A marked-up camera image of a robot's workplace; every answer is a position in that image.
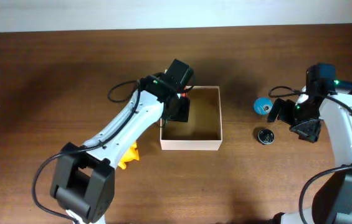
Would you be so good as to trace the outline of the white cardboard box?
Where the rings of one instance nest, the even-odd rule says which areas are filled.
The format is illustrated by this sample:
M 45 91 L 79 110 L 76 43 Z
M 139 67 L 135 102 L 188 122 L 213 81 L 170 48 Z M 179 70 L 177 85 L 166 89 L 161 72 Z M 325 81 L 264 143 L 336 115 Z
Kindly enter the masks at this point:
M 188 94 L 189 118 L 186 123 L 160 121 L 161 149 L 164 151 L 217 151 L 222 136 L 219 86 L 195 86 Z

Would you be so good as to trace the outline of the yellow toy figure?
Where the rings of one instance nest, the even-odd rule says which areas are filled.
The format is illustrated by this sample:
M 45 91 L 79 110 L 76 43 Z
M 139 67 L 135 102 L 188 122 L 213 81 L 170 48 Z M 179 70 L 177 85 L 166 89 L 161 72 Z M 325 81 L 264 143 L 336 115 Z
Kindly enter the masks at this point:
M 131 161 L 140 160 L 140 155 L 137 148 L 136 141 L 130 146 L 130 148 L 124 153 L 123 157 L 118 163 L 118 167 L 121 169 L 126 169 L 126 163 Z

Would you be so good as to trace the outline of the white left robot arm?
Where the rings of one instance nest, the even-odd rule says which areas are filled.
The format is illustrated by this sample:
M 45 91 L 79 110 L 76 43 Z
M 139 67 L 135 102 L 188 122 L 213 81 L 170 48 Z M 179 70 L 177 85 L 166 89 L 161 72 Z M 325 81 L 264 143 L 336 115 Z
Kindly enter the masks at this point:
M 50 195 L 73 223 L 103 220 L 115 194 L 115 170 L 145 130 L 159 119 L 186 122 L 193 69 L 175 59 L 165 72 L 134 81 L 121 112 L 81 146 L 67 143 L 57 157 Z

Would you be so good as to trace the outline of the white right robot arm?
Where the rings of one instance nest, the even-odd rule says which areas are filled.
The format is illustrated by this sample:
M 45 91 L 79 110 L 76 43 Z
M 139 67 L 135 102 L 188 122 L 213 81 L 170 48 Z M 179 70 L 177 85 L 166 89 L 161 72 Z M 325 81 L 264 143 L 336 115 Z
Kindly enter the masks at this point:
M 321 126 L 330 136 L 335 167 L 311 177 L 298 199 L 298 211 L 278 213 L 272 223 L 352 223 L 352 82 L 336 78 L 334 65 L 307 69 L 302 90 L 276 95 L 267 121 L 281 120 L 308 142 Z

